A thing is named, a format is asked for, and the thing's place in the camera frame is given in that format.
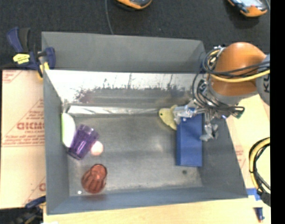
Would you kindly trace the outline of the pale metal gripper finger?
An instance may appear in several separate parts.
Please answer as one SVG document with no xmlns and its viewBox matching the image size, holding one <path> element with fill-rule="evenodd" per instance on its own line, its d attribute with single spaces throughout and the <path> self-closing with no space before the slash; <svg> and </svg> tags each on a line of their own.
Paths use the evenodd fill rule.
<svg viewBox="0 0 285 224">
<path fill-rule="evenodd" d="M 177 106 L 173 110 L 174 120 L 176 123 L 180 123 L 182 118 L 192 118 L 195 116 L 194 108 L 188 105 Z"/>
<path fill-rule="evenodd" d="M 200 136 L 200 140 L 202 141 L 209 141 L 210 139 L 217 139 L 218 138 L 218 125 L 207 123 L 204 126 L 205 134 Z"/>
</svg>

